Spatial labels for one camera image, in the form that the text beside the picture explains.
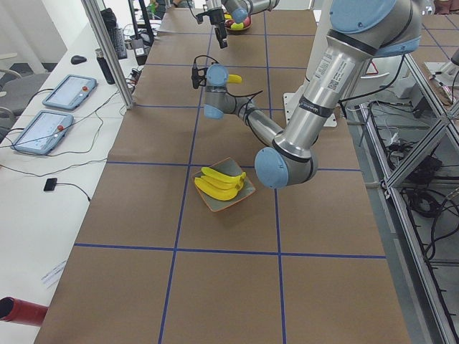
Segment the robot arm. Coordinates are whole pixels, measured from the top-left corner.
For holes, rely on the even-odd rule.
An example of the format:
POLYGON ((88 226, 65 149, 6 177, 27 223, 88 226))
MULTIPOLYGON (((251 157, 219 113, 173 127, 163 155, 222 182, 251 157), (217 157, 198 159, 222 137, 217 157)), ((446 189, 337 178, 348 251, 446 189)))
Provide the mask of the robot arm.
POLYGON ((224 10, 226 9, 236 24, 243 23, 250 15, 258 14, 262 11, 272 11, 279 1, 275 0, 229 0, 229 1, 205 1, 206 11, 200 13, 197 18, 202 22, 203 16, 208 16, 210 24, 214 27, 214 33, 219 43, 219 47, 227 47, 227 29, 225 26, 224 10))
POLYGON ((266 145, 255 157, 263 185, 284 188, 310 180, 318 167, 313 144, 359 68, 374 57, 405 55, 419 47, 421 6, 421 1, 332 1, 322 9, 321 19, 330 24, 319 38, 327 47, 285 128, 248 97, 230 95, 230 74, 220 63, 208 67, 204 77, 205 116, 237 115, 266 145))

